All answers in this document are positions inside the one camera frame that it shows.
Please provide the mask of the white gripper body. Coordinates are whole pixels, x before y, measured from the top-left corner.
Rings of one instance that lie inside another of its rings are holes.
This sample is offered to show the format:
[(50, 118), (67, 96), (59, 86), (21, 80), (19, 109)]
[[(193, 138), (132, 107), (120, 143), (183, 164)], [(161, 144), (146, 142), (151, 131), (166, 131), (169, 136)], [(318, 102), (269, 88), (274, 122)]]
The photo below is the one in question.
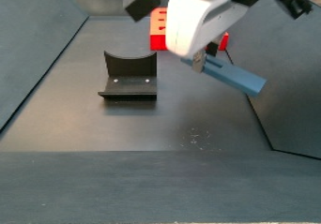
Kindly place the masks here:
[(193, 57), (245, 16), (249, 8), (231, 0), (170, 0), (166, 46), (181, 57)]

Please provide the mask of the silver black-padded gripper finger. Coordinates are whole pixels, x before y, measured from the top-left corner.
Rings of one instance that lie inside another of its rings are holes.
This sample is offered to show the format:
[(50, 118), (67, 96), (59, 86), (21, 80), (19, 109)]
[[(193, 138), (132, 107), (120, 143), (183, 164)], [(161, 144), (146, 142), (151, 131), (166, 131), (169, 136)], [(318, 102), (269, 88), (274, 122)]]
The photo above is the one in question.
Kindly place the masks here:
[(203, 71), (203, 66), (206, 63), (206, 50), (199, 50), (191, 60), (191, 68), (195, 72), (201, 73)]
[(211, 56), (217, 55), (217, 52), (221, 50), (221, 42), (222, 42), (222, 38), (219, 37), (207, 44), (206, 54)]

